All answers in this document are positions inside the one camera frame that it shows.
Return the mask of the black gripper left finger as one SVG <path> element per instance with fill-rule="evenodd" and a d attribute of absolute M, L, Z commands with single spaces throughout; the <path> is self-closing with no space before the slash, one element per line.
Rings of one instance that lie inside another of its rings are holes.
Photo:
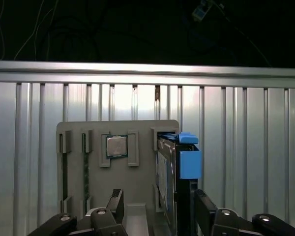
<path fill-rule="evenodd" d="M 90 209 L 81 220 L 69 213 L 56 214 L 29 233 L 30 236 L 126 236 L 122 225 L 124 197 L 114 189 L 106 207 Z"/>

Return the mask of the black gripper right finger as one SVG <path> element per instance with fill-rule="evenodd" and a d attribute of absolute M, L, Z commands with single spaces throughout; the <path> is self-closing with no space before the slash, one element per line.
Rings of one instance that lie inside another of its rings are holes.
<path fill-rule="evenodd" d="M 231 209 L 218 208 L 201 189 L 194 193 L 195 219 L 205 236 L 295 236 L 295 227 L 270 214 L 248 221 Z"/>

